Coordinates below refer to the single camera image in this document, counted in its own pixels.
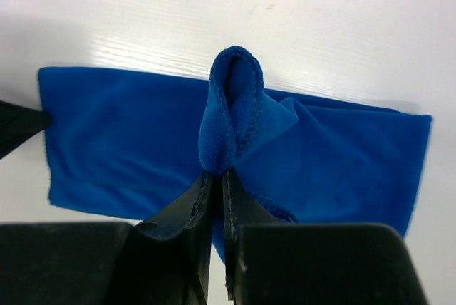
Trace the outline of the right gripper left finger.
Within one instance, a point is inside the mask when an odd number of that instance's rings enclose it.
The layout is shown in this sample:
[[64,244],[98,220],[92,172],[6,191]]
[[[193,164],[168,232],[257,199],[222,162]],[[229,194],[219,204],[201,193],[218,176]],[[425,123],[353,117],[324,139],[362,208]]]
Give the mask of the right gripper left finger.
[[3,304],[206,304],[212,176],[150,219],[1,226]]

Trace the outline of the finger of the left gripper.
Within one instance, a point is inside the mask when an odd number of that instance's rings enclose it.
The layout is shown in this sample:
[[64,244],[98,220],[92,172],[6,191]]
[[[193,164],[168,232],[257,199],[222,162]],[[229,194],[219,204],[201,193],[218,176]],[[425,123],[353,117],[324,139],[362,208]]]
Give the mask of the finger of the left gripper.
[[51,124],[47,112],[1,101],[0,156],[4,158]]

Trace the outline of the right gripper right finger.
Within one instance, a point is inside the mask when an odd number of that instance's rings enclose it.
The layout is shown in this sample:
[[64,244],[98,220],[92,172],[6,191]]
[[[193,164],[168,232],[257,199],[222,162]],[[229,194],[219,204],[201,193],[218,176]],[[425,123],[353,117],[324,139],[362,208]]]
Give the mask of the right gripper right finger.
[[279,221],[235,170],[222,177],[226,287],[235,304],[424,304],[408,250],[383,224]]

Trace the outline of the blue microfiber towel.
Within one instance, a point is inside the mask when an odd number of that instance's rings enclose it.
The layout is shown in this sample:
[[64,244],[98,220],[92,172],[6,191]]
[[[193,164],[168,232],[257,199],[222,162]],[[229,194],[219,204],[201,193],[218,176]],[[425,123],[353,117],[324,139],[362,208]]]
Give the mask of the blue microfiber towel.
[[50,203],[145,219],[202,171],[234,168],[275,217],[408,230],[432,118],[266,89],[233,46],[208,80],[92,67],[38,71],[51,115]]

